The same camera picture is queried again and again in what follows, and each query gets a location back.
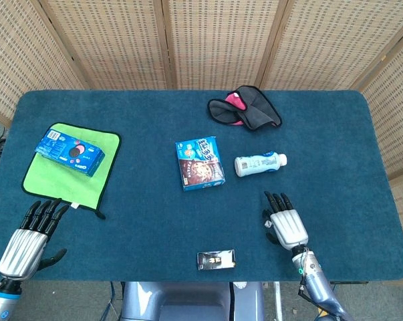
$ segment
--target snack box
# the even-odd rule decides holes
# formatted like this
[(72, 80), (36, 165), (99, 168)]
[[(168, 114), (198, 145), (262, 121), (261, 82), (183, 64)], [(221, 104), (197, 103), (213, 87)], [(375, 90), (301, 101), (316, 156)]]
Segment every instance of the snack box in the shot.
[(35, 152), (90, 177), (105, 157), (100, 148), (54, 129), (47, 131)]
[(216, 137), (176, 142), (176, 152), (184, 191), (225, 183)]

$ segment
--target white bottle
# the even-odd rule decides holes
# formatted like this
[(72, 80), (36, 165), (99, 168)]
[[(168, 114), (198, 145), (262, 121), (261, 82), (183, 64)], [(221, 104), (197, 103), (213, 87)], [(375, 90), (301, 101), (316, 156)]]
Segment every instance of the white bottle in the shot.
[(235, 172), (243, 177), (255, 173), (275, 172), (287, 164), (287, 157), (276, 152), (267, 152), (261, 155), (237, 157), (235, 159)]

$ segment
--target table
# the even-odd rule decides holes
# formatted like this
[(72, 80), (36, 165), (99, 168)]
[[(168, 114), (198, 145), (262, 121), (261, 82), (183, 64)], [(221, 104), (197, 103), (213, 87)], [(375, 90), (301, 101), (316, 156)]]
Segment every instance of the table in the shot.
[[(21, 190), (48, 127), (65, 122), (122, 137), (102, 221), (70, 209), (45, 255), (68, 249), (44, 280), (298, 280), (291, 253), (269, 243), (263, 191), (285, 192), (330, 280), (403, 278), (403, 232), (364, 97), (355, 91), (266, 91), (281, 128), (252, 132), (209, 118), (218, 90), (73, 91), (25, 94), (0, 162), (0, 257), (25, 210)], [(174, 142), (216, 136), (226, 183), (183, 192)], [(288, 164), (239, 178), (233, 161), (276, 150)], [(234, 269), (198, 271), (196, 253), (235, 249)]]

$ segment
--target robotic hand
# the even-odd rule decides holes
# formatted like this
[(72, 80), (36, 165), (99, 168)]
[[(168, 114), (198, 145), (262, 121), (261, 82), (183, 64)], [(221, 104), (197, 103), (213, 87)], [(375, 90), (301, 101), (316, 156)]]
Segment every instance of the robotic hand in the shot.
[[(306, 246), (307, 231), (289, 198), (283, 193), (281, 197), (277, 194), (271, 195), (270, 192), (265, 192), (265, 195), (273, 211), (263, 211), (264, 225), (268, 229), (273, 227), (277, 235), (275, 237), (271, 232), (267, 232), (267, 238), (272, 243), (292, 251), (292, 262), (302, 275), (298, 294), (333, 316), (334, 320), (354, 321), (335, 297), (314, 252)], [(309, 297), (303, 293), (304, 287), (307, 288)]]
[(9, 320), (21, 295), (21, 282), (36, 271), (56, 264), (65, 254), (59, 250), (54, 257), (41, 259), (47, 242), (69, 205), (55, 212), (61, 199), (34, 203), (27, 211), (20, 228), (15, 230), (0, 261), (0, 320)]

